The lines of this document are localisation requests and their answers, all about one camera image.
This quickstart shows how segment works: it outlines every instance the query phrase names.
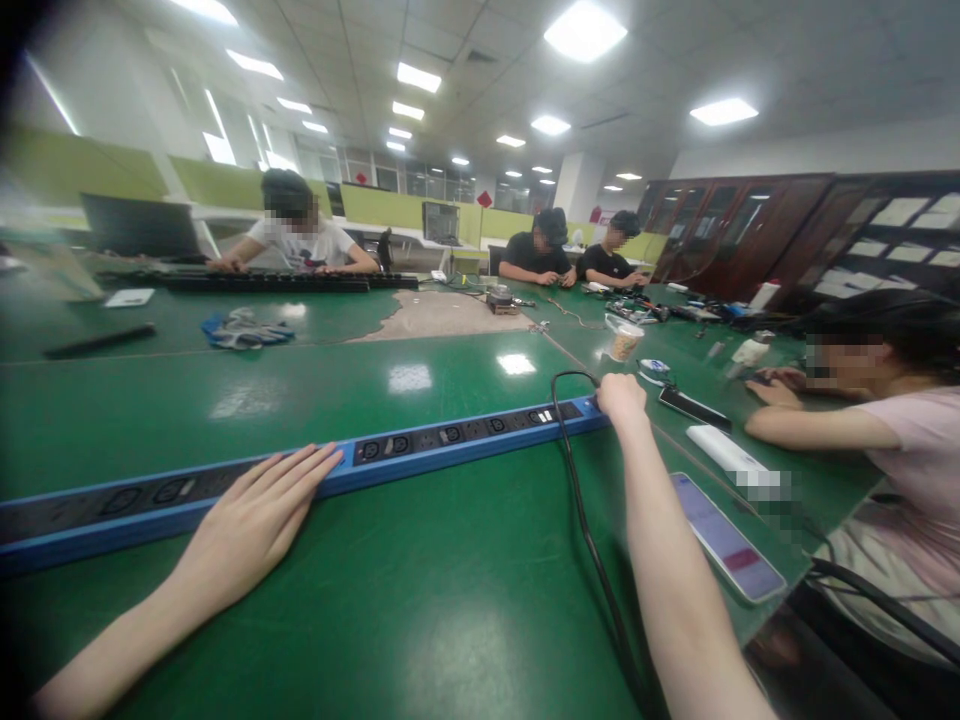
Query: worn table surface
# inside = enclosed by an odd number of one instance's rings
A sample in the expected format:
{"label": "worn table surface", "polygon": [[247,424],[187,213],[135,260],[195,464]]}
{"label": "worn table surface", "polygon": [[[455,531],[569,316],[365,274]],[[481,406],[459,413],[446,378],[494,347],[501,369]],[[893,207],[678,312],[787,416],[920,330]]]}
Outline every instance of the worn table surface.
{"label": "worn table surface", "polygon": [[[556,297],[588,324],[602,322],[603,303],[579,290],[527,286],[521,294],[539,298],[528,314],[551,321],[549,337],[346,343],[397,310],[392,293],[238,299],[161,290],[145,307],[106,311],[45,300],[29,276],[0,279],[3,499],[541,403],[560,370],[621,367],[598,354],[608,331],[581,328],[544,300]],[[296,342],[247,353],[209,348],[199,322],[241,304],[286,319]],[[40,354],[146,321],[157,323],[157,337],[82,360]],[[755,401],[721,381],[724,358],[703,359],[713,336],[695,340],[693,331],[681,321],[652,327],[637,355],[669,362],[684,390],[742,421]],[[591,392],[584,379],[562,382],[563,397]],[[781,510],[744,510],[683,435],[689,421],[653,398],[648,407],[668,468],[690,474],[797,582],[807,562],[785,541]],[[771,468],[802,472],[803,508],[824,529],[875,477],[859,463],[735,439]],[[597,431],[574,438],[573,448],[593,532],[637,640],[649,691],[643,714],[658,716],[623,544],[616,438]],[[7,582],[29,680],[41,683],[146,596],[186,543]],[[752,607],[721,585],[745,642],[777,601]],[[114,716],[637,716],[610,633],[564,458],[549,443],[324,502],[263,585],[172,653]]]}

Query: phone screen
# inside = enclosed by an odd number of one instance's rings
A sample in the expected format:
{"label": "phone screen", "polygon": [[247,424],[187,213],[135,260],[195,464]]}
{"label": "phone screen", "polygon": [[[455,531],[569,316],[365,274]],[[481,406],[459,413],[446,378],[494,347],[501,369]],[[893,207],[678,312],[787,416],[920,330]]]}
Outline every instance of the phone screen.
{"label": "phone screen", "polygon": [[760,602],[786,587],[783,577],[689,477],[670,477],[701,544],[744,597]]}
{"label": "phone screen", "polygon": [[716,410],[708,408],[706,405],[701,405],[679,390],[665,387],[660,393],[660,402],[664,405],[669,405],[674,410],[679,410],[694,420],[713,425],[725,435],[733,434],[733,423],[730,422],[730,419],[726,415],[721,415]]}

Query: glove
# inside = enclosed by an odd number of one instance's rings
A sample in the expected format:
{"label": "glove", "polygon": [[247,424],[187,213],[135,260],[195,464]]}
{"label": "glove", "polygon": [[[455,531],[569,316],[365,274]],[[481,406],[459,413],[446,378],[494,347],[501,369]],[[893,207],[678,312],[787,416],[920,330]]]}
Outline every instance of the glove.
{"label": "glove", "polygon": [[217,313],[200,328],[211,345],[228,350],[259,350],[264,345],[286,342],[295,334],[285,322],[261,325],[250,308],[237,308],[226,320]]}

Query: blue power strip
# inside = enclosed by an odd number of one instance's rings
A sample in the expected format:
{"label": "blue power strip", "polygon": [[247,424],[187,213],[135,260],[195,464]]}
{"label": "blue power strip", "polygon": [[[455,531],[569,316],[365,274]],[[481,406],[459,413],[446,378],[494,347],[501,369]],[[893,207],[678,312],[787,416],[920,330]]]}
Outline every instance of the blue power strip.
{"label": "blue power strip", "polygon": [[[560,407],[570,435],[609,425],[593,396]],[[317,498],[557,440],[555,415],[552,405],[541,405],[344,440],[343,462]],[[190,532],[236,478],[267,457],[0,503],[0,577]]]}

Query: laptop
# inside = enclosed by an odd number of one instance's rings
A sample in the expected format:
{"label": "laptop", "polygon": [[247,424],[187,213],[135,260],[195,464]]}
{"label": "laptop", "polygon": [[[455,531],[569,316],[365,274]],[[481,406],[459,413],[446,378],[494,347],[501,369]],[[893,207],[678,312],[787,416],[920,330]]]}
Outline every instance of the laptop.
{"label": "laptop", "polygon": [[80,194],[80,201],[99,252],[181,263],[206,260],[197,243],[189,205],[86,193]]}

